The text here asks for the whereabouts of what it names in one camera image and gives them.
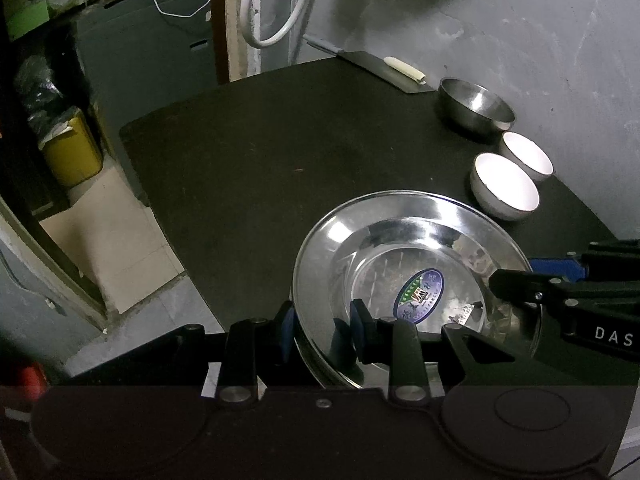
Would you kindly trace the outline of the red bottle cap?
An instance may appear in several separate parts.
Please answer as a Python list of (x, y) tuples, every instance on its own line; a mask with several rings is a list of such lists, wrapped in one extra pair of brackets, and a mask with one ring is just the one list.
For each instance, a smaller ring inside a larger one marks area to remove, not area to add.
[(38, 363), (21, 370), (21, 388), (24, 398), (29, 402), (36, 402), (47, 392), (49, 383)]

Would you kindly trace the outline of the steel bowl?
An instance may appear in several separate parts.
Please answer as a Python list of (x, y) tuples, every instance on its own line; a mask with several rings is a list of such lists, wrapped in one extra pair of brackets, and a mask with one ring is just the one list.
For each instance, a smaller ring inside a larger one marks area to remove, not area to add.
[(515, 114), (510, 105), (480, 84), (442, 78), (438, 97), (447, 116), (465, 129), (496, 134), (514, 125)]

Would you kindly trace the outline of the large steel plate with sticker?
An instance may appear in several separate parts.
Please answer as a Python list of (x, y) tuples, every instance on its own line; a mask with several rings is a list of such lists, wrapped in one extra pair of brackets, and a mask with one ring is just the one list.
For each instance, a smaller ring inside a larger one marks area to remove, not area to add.
[(498, 299), (489, 278), (529, 269), (515, 240), (467, 204), (409, 190), (354, 198), (323, 217), (300, 246), (292, 283), (297, 348), (322, 386), (384, 386), (387, 365), (364, 364), (352, 344), (349, 307), (359, 299), (372, 318), (400, 318), (422, 335), (457, 322), (527, 352), (535, 323)]

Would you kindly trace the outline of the green box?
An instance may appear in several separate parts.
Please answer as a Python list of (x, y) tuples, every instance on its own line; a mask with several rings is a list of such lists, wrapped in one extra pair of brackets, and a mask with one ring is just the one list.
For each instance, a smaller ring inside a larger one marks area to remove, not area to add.
[(28, 32), (49, 21), (49, 6), (45, 1), (33, 3), (15, 13), (8, 21), (8, 33), (11, 41), (21, 38)]

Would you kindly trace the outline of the yellow bin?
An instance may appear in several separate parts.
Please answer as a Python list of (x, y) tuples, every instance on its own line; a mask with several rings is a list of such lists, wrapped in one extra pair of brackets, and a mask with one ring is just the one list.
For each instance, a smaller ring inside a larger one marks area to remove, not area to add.
[(64, 188), (85, 182), (103, 167), (103, 157), (93, 139), (85, 116), (78, 107), (70, 108), (39, 141), (38, 148), (52, 174)]

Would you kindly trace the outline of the white bowl red rim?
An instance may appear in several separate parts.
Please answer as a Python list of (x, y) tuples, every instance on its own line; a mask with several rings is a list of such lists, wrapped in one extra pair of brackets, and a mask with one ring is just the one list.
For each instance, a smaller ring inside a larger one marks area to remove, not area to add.
[(504, 132), (498, 145), (499, 154), (517, 164), (537, 183), (554, 174), (554, 166), (547, 153), (534, 141), (513, 131)]

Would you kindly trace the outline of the dark cabinet box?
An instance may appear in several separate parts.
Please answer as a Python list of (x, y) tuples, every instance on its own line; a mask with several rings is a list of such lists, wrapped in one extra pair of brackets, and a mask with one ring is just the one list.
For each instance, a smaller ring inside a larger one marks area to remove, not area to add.
[(99, 111), (135, 118), (218, 84), (206, 0), (115, 0), (76, 20), (80, 64)]

